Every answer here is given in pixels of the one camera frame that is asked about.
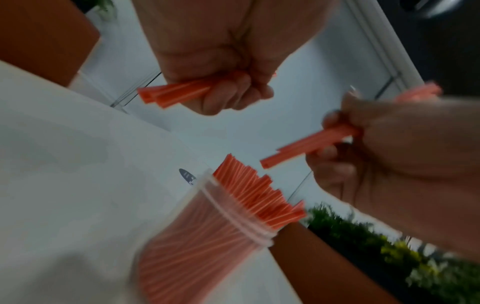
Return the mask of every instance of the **clear plastic container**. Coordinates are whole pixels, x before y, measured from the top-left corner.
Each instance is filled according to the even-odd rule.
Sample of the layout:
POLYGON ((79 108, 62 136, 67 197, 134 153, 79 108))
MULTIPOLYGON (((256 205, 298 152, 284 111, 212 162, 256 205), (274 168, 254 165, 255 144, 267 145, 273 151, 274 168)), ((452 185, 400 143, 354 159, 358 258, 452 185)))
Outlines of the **clear plastic container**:
POLYGON ((211 174, 198 180, 179 209, 133 264, 136 292, 146 303, 202 303, 276 235, 211 174))

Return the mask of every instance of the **white table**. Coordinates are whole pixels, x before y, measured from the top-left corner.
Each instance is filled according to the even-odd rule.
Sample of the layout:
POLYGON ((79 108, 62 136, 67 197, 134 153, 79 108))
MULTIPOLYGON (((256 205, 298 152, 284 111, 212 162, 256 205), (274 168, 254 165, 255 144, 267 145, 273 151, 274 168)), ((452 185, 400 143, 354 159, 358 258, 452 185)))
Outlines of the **white table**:
MULTIPOLYGON (((139 246, 208 167, 169 132, 0 62, 0 302, 134 303, 139 246)), ((299 303, 264 250, 210 302, 299 303)))

